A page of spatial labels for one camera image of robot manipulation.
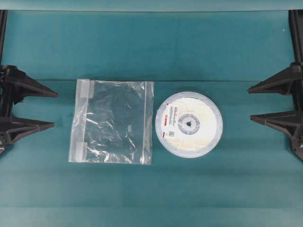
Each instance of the teal mat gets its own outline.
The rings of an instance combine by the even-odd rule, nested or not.
[[[134,18],[130,24],[128,17]],[[234,35],[224,28],[230,17],[237,20],[229,23],[239,25],[231,26]],[[185,23],[183,29],[171,28],[176,20]],[[154,29],[142,31],[146,24]],[[203,39],[206,27],[211,33]],[[168,41],[174,43],[172,53],[165,49]],[[129,42],[125,49],[132,58],[120,49]],[[11,12],[3,61],[60,97],[28,97],[14,107],[18,117],[56,127],[18,141],[1,155],[0,226],[302,226],[303,164],[283,134],[249,120],[250,114],[291,110],[291,97],[246,91],[253,80],[293,61],[287,12]],[[157,80],[155,110],[176,92],[200,92],[219,107],[223,137],[204,157],[184,159],[166,151],[154,131],[150,166],[68,163],[80,77]]]

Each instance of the spool label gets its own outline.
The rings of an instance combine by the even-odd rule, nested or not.
[[[163,137],[175,138],[178,126],[179,106],[167,103],[166,114],[164,120]]]

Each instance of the table surface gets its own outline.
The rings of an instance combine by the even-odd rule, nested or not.
[[[292,110],[291,97],[246,91],[293,60],[287,11],[10,11],[3,64],[60,96],[14,107],[56,126],[0,156],[0,226],[302,226],[303,163],[285,135],[250,121]],[[185,159],[154,130],[152,165],[69,163],[79,78],[153,80],[155,111],[200,92],[219,107],[223,137]]]

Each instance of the clear plastic bag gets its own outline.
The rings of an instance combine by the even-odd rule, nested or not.
[[[150,164],[153,82],[77,80],[70,162]]]

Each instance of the red label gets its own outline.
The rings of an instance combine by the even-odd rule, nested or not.
[[[164,122],[164,126],[166,126],[167,123],[167,115],[165,115],[165,122]]]

